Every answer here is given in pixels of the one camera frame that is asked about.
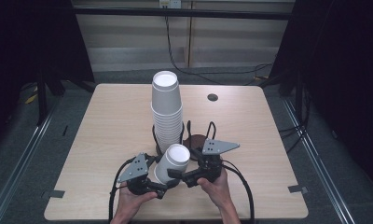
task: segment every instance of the wooden table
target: wooden table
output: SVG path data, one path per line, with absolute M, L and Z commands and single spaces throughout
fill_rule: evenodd
M 222 157 L 233 162 L 248 181 L 256 218 L 307 216 L 301 192 L 288 189 L 297 185 L 297 180 L 260 88 L 181 85 L 180 92 L 183 121 L 192 121 L 193 134 L 206 134 L 213 121 L 215 139 L 241 145 Z M 218 100 L 209 101 L 210 93 Z M 46 219 L 108 219 L 109 192 L 119 166 L 139 152 L 156 155 L 150 101 L 151 85 L 97 86 L 55 187 L 65 193 L 49 200 Z M 152 177 L 154 166 L 150 169 L 152 180 L 156 180 Z M 188 170 L 196 167 L 192 161 Z M 241 180 L 228 172 L 228 182 L 240 218 L 248 218 L 249 203 Z M 144 203 L 135 220 L 219 218 L 217 208 L 199 186 L 189 189 L 181 183 L 162 200 Z

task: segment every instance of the electrical outlet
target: electrical outlet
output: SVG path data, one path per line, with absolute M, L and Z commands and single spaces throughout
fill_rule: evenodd
M 181 8 L 181 0 L 170 0 L 170 8 Z
M 170 0 L 159 0 L 160 8 L 170 8 Z

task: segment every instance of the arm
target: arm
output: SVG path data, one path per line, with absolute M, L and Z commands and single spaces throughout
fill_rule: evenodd
M 200 178 L 198 179 L 198 184 L 218 207 L 224 224 L 241 223 L 236 207 L 230 198 L 228 174 L 224 168 L 222 168 L 221 176 L 219 176 L 214 183 L 211 183 L 205 178 Z
M 125 183 L 123 183 L 121 187 L 117 202 L 117 211 L 114 218 L 111 220 L 111 224 L 127 224 L 137 214 L 141 204 L 158 196 L 156 192 L 134 195 L 128 188 L 124 188 L 126 187 Z

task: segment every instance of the stack of white paper cups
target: stack of white paper cups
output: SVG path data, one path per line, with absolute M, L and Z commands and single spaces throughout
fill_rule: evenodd
M 183 129 L 183 104 L 175 73 L 162 71 L 154 75 L 151 108 L 155 136 L 164 153 L 170 145 L 180 143 Z

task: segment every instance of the small round object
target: small round object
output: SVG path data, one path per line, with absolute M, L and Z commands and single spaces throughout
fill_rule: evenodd
M 214 93 L 211 93 L 207 96 L 207 99 L 209 99 L 209 101 L 217 101 L 218 100 L 218 96 Z

